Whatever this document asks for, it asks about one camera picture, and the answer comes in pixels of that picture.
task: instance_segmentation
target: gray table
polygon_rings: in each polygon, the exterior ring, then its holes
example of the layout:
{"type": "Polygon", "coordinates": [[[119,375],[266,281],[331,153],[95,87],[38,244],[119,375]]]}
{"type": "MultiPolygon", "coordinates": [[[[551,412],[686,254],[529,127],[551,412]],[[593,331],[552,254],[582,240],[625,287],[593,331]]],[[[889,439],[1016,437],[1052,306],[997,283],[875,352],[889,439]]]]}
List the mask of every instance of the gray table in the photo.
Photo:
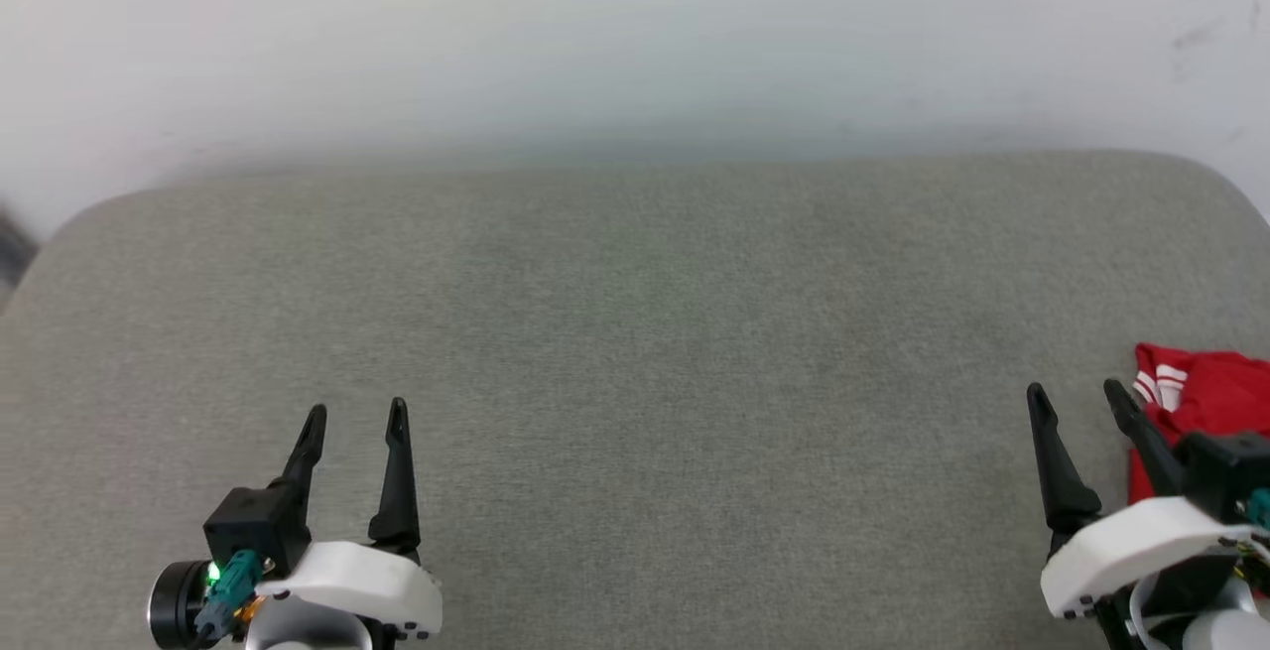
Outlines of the gray table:
{"type": "Polygon", "coordinates": [[[10,647],[146,592],[330,406],[318,538],[411,409],[434,647],[1096,647],[1024,388],[1123,504],[1140,339],[1270,355],[1270,230],[1130,152],[231,180],[86,212],[0,316],[10,647]]]}

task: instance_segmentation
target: gray tablecloth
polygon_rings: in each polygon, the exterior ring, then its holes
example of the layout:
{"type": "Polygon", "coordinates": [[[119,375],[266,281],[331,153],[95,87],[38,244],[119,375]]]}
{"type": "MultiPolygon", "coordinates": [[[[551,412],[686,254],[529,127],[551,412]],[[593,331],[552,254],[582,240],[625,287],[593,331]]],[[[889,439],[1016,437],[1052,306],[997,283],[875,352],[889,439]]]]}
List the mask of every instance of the gray tablecloth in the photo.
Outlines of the gray tablecloth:
{"type": "Polygon", "coordinates": [[[1148,154],[117,199],[0,316],[5,645],[150,646],[155,574],[312,402],[311,527],[364,537],[401,396],[429,646],[1096,647],[1038,588],[1024,390],[1115,508],[1144,339],[1270,355],[1265,221],[1148,154]]]}

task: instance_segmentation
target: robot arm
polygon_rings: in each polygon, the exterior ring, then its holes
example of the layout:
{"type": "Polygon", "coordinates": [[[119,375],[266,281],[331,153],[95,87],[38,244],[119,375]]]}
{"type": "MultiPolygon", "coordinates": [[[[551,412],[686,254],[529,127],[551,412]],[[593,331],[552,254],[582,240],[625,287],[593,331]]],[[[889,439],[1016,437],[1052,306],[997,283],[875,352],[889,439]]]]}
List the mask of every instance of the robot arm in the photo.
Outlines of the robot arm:
{"type": "Polygon", "coordinates": [[[405,402],[392,400],[387,468],[368,545],[312,542],[306,526],[325,406],[314,406],[283,474],[265,489],[234,489],[203,524],[208,561],[171,564],[147,620],[163,649],[353,646],[394,650],[441,631],[439,583],[419,567],[419,509],[405,402]]]}
{"type": "Polygon", "coordinates": [[[1176,451],[1120,383],[1104,386],[1157,498],[1111,515],[1085,486],[1044,388],[1027,390],[1045,521],[1041,592],[1055,617],[1097,618],[1113,650],[1270,647],[1270,442],[1190,434],[1176,451]]]}

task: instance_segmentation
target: red folded garment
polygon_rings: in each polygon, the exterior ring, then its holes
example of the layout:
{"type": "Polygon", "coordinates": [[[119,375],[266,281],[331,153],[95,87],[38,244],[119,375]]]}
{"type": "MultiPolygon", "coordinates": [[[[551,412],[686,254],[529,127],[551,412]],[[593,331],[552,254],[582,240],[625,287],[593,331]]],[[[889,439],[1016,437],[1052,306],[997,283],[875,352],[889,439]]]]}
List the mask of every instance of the red folded garment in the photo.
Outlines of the red folded garment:
{"type": "MultiPolygon", "coordinates": [[[[1185,352],[1140,343],[1133,388],[1170,443],[1189,432],[1270,437],[1270,362],[1238,352],[1185,352]]],[[[1129,458],[1133,504],[1154,493],[1138,452],[1129,452],[1129,458]]]]}

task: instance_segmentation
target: white backdrop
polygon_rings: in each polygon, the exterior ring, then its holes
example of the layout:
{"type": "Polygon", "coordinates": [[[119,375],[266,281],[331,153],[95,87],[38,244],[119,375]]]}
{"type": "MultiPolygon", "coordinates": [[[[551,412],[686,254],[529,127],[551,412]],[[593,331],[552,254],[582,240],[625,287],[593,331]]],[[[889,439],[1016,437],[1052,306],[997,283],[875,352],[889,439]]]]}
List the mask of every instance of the white backdrop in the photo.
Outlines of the white backdrop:
{"type": "Polygon", "coordinates": [[[1270,211],[1270,0],[0,0],[0,197],[305,166],[1021,147],[1194,157],[1270,211]]]}

